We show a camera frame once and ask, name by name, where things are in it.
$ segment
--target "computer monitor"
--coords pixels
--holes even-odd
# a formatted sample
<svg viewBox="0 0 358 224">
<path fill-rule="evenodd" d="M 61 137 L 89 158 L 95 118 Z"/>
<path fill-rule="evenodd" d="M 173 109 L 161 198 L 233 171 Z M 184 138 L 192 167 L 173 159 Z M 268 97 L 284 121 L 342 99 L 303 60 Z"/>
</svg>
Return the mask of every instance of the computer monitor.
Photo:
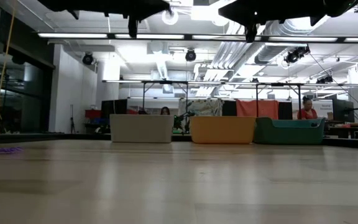
<svg viewBox="0 0 358 224">
<path fill-rule="evenodd" d="M 353 102 L 333 99 L 334 121 L 354 122 Z"/>
</svg>

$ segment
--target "teal tub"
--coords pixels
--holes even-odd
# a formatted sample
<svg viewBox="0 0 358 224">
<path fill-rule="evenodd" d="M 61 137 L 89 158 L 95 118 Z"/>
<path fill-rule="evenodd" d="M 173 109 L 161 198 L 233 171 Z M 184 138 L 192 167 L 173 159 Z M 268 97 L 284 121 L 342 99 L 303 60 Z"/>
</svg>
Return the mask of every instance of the teal tub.
<svg viewBox="0 0 358 224">
<path fill-rule="evenodd" d="M 325 119 L 272 120 L 257 118 L 254 142 L 257 144 L 321 144 Z"/>
</svg>

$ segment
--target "tripod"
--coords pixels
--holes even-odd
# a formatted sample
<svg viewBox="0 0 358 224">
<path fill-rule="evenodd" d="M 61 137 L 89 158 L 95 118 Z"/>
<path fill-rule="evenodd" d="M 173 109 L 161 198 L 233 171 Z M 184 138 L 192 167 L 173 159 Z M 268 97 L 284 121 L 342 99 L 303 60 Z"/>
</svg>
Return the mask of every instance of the tripod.
<svg viewBox="0 0 358 224">
<path fill-rule="evenodd" d="M 70 118 L 70 124 L 71 124 L 71 130 L 70 132 L 75 134 L 75 125 L 74 125 L 74 119 L 73 119 L 73 113 L 74 113 L 74 105 L 70 105 L 71 110 L 71 118 Z"/>
</svg>

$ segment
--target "red container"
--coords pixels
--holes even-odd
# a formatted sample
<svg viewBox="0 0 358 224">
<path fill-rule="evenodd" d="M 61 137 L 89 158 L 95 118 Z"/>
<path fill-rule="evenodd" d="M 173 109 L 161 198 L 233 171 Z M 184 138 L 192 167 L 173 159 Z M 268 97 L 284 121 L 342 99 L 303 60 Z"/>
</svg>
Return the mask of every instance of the red container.
<svg viewBox="0 0 358 224">
<path fill-rule="evenodd" d="M 95 119 L 100 118 L 102 115 L 101 110 L 85 110 L 85 118 Z"/>
</svg>

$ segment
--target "wooden floor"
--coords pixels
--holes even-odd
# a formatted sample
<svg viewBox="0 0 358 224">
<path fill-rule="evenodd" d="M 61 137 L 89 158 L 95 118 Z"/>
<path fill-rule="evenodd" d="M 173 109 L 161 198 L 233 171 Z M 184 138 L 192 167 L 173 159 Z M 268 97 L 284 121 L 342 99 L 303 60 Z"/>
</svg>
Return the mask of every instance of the wooden floor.
<svg viewBox="0 0 358 224">
<path fill-rule="evenodd" d="M 6 144 L 0 223 L 358 224 L 358 150 L 333 147 Z"/>
</svg>

